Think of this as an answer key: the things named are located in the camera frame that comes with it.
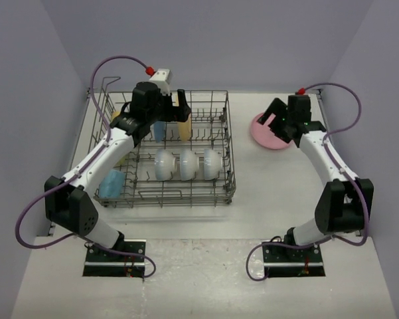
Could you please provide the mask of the orange plastic plate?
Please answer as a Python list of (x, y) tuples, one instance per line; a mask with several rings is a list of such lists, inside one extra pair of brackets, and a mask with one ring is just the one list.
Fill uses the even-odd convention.
[(184, 142), (191, 138), (191, 115), (186, 122), (177, 122), (180, 139)]

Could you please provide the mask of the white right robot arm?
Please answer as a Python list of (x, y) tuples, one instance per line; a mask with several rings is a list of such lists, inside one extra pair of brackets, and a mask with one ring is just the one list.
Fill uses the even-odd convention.
[(342, 160), (329, 140), (329, 133), (320, 121), (311, 119), (311, 101), (306, 95), (290, 95), (287, 102), (275, 98), (259, 122), (268, 116), (268, 127), (282, 141), (293, 142), (312, 163), (323, 191), (313, 218), (291, 228), (285, 236), (283, 254), (298, 261), (307, 248), (344, 233), (362, 231), (368, 234), (368, 223), (374, 193), (369, 179), (360, 178)]

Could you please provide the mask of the blue plastic plate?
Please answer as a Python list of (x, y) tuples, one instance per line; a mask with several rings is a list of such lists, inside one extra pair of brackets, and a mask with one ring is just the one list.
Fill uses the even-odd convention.
[(162, 142), (165, 138), (165, 123), (162, 121), (157, 121), (154, 123), (153, 134), (157, 143)]

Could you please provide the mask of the grey wire dish rack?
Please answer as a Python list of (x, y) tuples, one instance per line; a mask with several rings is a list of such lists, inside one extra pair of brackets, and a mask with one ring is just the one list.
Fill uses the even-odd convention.
[(188, 90), (191, 123), (152, 127), (94, 194), (104, 207), (224, 205), (236, 191), (229, 93)]

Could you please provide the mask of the pink plastic plate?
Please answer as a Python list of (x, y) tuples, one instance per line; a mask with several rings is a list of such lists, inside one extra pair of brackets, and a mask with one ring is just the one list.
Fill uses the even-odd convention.
[(258, 123), (258, 119), (263, 114), (264, 113), (262, 112), (256, 115), (250, 124), (250, 135), (253, 138), (253, 140), (257, 144), (269, 150), (284, 150), (290, 147), (291, 143), (286, 143), (283, 140), (276, 137), (276, 135), (268, 127), (268, 125), (274, 119), (273, 114), (267, 119), (265, 124)]

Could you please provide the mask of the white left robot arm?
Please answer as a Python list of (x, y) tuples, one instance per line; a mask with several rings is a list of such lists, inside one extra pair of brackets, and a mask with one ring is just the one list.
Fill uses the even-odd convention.
[(62, 177), (49, 177), (45, 184), (46, 218), (71, 234), (96, 245), (110, 261), (125, 252), (124, 235), (100, 219), (92, 195), (117, 162), (135, 149), (158, 122), (187, 123), (191, 108), (183, 89), (178, 104), (158, 82), (139, 82), (131, 100), (119, 114), (106, 122), (106, 135), (72, 170)]

